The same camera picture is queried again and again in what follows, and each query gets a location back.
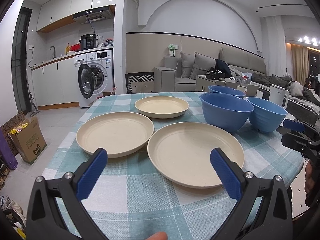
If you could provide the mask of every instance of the faucet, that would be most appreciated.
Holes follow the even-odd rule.
[[[52,58],[56,58],[56,48],[55,48],[54,46],[51,46],[51,47],[50,47],[50,50],[51,50],[52,48],[54,49]]]

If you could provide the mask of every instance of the range hood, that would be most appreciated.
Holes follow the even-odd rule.
[[[81,24],[105,20],[105,19],[111,19],[111,18],[113,18],[113,13],[109,6],[89,9],[83,12],[76,13],[72,16],[73,20]]]

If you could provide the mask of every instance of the purple bag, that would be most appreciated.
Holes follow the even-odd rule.
[[[2,132],[0,132],[0,154],[2,161],[10,170],[15,170],[17,168],[18,162],[9,148]]]

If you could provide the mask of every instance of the rice cooker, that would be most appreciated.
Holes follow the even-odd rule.
[[[98,46],[96,34],[82,35],[80,41],[80,50],[94,49]]]

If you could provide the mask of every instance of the floor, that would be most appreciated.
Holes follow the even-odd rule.
[[[24,214],[27,213],[29,197],[35,178],[42,174],[60,143],[86,111],[87,109],[73,107],[45,110],[36,115],[39,119],[44,139],[47,142],[47,147],[32,165],[25,163],[21,156],[17,155],[18,167],[16,170],[10,171],[5,181],[5,186],[0,191],[0,195],[9,195],[11,199],[15,200],[22,207]],[[293,192],[292,217],[308,209],[304,203],[306,198],[306,193],[304,192],[306,164],[307,162],[304,163],[302,171],[291,184]]]

